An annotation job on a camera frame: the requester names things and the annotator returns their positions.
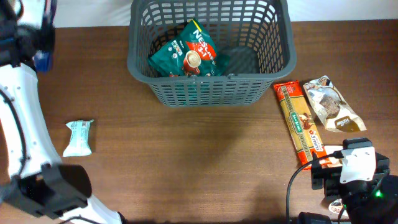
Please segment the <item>blue tissue pack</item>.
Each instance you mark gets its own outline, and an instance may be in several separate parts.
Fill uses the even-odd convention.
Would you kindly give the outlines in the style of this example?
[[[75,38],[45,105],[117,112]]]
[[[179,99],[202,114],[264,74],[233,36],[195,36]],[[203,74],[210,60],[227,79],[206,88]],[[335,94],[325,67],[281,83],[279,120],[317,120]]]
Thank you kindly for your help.
[[[53,53],[38,51],[34,57],[35,69],[38,72],[47,73],[52,69],[53,65]]]

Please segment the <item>green Nescafe coffee bag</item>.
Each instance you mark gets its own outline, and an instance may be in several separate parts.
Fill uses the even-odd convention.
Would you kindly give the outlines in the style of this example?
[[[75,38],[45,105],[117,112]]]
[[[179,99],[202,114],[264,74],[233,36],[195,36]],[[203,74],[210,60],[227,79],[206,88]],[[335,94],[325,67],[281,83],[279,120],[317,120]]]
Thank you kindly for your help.
[[[226,70],[230,57],[218,51],[204,26],[193,18],[174,39],[167,42],[148,64],[163,77],[212,77]]]

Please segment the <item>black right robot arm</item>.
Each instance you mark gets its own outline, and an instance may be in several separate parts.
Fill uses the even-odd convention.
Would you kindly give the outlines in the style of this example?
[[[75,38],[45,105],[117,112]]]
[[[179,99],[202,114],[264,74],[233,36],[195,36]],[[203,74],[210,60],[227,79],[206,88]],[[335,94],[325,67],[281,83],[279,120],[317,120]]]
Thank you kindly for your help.
[[[397,176],[390,174],[390,160],[376,153],[376,170],[370,181],[340,183],[341,167],[311,168],[312,189],[324,199],[340,199],[351,223],[397,223]]]

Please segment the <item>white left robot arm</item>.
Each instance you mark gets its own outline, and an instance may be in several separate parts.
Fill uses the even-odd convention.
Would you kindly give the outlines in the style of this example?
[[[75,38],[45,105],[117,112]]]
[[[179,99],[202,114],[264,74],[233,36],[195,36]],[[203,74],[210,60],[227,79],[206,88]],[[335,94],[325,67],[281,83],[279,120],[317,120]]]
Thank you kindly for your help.
[[[33,27],[1,23],[1,126],[11,179],[1,186],[1,201],[62,223],[126,223],[93,195],[86,170],[64,164],[53,146],[32,59],[42,39]]]

